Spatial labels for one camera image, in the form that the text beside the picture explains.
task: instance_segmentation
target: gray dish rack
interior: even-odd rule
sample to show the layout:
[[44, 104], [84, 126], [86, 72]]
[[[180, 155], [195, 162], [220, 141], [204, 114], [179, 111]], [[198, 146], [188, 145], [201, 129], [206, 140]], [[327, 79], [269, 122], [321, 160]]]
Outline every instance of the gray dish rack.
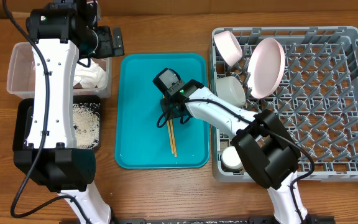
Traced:
[[[231, 31], [243, 58], [229, 67], [220, 56], [214, 34]], [[247, 66], [256, 45], [273, 37], [285, 51], [285, 73], [277, 90], [258, 100], [248, 89]], [[246, 91], [244, 109], [270, 109], [279, 115], [293, 139], [316, 163], [308, 177], [323, 181], [358, 181], [358, 29], [355, 27], [238, 27], [212, 32], [210, 84], [232, 75]], [[229, 137], [213, 128], [213, 175], [220, 182], [253, 182], [244, 171], [222, 170], [221, 153]], [[298, 175], [310, 169], [304, 155]]]

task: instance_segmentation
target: wooden table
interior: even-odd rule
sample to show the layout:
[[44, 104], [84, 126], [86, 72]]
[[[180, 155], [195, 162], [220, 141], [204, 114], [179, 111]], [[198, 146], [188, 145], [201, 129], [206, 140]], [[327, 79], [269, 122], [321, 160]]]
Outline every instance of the wooden table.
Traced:
[[[106, 17], [102, 24], [122, 29], [126, 54], [195, 52], [208, 61], [216, 27], [356, 26], [358, 11], [222, 14], [202, 16]], [[0, 20], [0, 223], [58, 223], [74, 218], [66, 202], [56, 202], [25, 219], [9, 214], [24, 174], [13, 164], [12, 139], [18, 97], [6, 91], [14, 44], [24, 38], [8, 20]], [[103, 100], [101, 148], [96, 153], [96, 185], [119, 218], [234, 218], [272, 215], [267, 191], [256, 184], [225, 184], [212, 176], [211, 160], [200, 169], [125, 170], [114, 159], [120, 63], [113, 59], [112, 96]], [[334, 215], [337, 223], [358, 223], [358, 183], [300, 182], [310, 213]], [[28, 211], [56, 196], [29, 182], [17, 212]]]

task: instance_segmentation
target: black base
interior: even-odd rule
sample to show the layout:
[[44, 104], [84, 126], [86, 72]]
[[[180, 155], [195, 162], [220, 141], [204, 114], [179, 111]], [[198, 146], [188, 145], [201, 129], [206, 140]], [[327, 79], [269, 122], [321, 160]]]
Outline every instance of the black base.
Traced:
[[[74, 96], [73, 103], [88, 105], [88, 108], [101, 118], [101, 106], [90, 105], [90, 103], [101, 104], [98, 96]], [[12, 146], [14, 164], [25, 174], [30, 170], [35, 155], [39, 151], [34, 149], [32, 144], [27, 146], [26, 142], [33, 122], [33, 105], [34, 99], [25, 99], [19, 104]], [[101, 131], [99, 131], [98, 145], [93, 150], [100, 146], [100, 135]], [[71, 189], [84, 191], [86, 185], [92, 183], [96, 172], [96, 159], [92, 150], [70, 149], [60, 142], [56, 144], [55, 148], [44, 149], [39, 161], [31, 179], [38, 185], [47, 186], [51, 192]]]
[[[307, 224], [335, 224], [334, 217], [319, 217], [308, 215], [305, 223]], [[80, 224], [77, 222], [60, 222], [60, 224]], [[143, 218], [131, 218], [119, 220], [119, 224], [279, 224], [274, 216], [256, 216], [238, 219], [203, 219], [203, 220], [144, 220]]]

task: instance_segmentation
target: teal tray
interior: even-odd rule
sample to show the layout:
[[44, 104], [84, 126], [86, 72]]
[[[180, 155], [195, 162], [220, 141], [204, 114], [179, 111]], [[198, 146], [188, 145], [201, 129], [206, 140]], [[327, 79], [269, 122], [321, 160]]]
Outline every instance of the teal tray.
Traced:
[[184, 82], [195, 79], [207, 86], [205, 60], [198, 54], [134, 54], [121, 63], [116, 150], [126, 169], [198, 168], [209, 159], [209, 125], [191, 118], [173, 120], [178, 157], [171, 152], [168, 128], [157, 128], [162, 114], [161, 92], [153, 78], [172, 68]]

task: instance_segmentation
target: black container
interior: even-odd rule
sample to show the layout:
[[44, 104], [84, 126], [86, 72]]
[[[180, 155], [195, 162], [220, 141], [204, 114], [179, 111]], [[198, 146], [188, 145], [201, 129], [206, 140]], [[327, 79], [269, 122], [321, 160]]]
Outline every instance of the black container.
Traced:
[[[78, 104], [78, 103], [100, 104], [99, 108], [92, 108], [93, 112], [99, 114], [99, 143], [97, 146], [92, 148], [93, 151], [96, 151], [100, 148], [101, 121], [102, 121], [101, 100], [96, 95], [74, 96], [73, 104]], [[30, 133], [33, 106], [34, 106], [34, 99], [24, 99], [19, 103], [19, 107], [17, 108], [15, 134], [13, 137], [13, 146], [12, 146], [13, 151], [23, 150], [27, 145], [26, 139]]]

